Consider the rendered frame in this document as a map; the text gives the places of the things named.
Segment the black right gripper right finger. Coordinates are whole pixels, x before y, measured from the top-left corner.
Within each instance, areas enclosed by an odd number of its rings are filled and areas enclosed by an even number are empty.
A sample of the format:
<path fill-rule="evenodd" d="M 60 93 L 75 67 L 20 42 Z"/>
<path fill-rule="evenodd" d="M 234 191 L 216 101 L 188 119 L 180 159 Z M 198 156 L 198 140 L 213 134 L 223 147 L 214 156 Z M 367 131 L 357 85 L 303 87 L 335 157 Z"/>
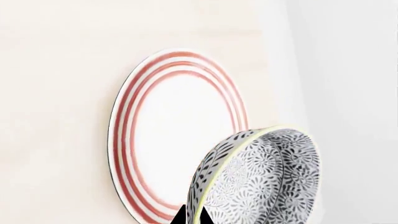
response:
<path fill-rule="evenodd" d="M 202 208 L 202 211 L 200 214 L 200 224 L 213 224 L 213 220 L 209 216 L 205 207 Z"/>

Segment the white plate with red rings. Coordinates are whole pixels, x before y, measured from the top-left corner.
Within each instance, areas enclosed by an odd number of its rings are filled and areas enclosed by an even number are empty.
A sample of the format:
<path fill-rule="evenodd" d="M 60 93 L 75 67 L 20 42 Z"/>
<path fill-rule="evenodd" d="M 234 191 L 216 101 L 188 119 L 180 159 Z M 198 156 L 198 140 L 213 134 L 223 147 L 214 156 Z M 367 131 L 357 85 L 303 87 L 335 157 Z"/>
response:
<path fill-rule="evenodd" d="M 169 224 L 205 154 L 246 130 L 248 116 L 226 70 L 201 52 L 168 48 L 125 79 L 109 125 L 109 172 L 138 224 Z"/>

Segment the black white floral patterned bowl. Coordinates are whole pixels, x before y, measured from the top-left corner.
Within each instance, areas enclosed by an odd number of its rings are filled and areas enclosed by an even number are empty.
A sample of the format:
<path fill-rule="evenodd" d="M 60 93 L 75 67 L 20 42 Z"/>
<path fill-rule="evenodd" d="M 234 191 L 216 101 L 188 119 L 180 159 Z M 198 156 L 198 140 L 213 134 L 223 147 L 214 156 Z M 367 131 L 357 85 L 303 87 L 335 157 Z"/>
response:
<path fill-rule="evenodd" d="M 294 128 L 246 130 L 201 160 L 186 202 L 186 224 L 308 224 L 320 183 L 313 139 Z"/>

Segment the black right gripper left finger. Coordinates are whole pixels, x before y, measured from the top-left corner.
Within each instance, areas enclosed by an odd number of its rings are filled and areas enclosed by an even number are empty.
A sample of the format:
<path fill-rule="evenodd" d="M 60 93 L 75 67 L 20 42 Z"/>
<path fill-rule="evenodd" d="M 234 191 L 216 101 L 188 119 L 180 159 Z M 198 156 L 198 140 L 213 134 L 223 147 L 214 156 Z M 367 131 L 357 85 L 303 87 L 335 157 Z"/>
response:
<path fill-rule="evenodd" d="M 170 224 L 186 224 L 186 205 L 182 205 Z"/>

